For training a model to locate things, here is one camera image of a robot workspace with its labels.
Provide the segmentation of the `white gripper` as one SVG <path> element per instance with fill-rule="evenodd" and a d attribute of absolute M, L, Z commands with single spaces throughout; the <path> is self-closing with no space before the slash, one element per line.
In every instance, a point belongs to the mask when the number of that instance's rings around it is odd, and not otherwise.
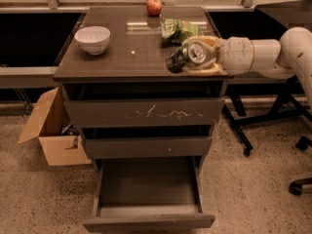
<path fill-rule="evenodd" d="M 199 65 L 188 64 L 184 71 L 189 75 L 214 76 L 222 73 L 222 67 L 231 75 L 247 73 L 253 64 L 254 46 L 243 37 L 222 40 L 216 36 L 191 36 L 181 44 L 187 54 L 217 54 L 216 58 Z"/>

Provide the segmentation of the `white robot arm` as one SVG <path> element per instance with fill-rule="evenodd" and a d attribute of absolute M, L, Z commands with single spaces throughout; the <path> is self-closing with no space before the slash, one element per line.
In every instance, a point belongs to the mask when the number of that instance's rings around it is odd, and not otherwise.
<path fill-rule="evenodd" d="M 186 55 L 183 70 L 189 75 L 255 72 L 273 79 L 295 75 L 312 107 L 312 33 L 306 28 L 293 27 L 279 40 L 193 36 L 182 47 Z"/>

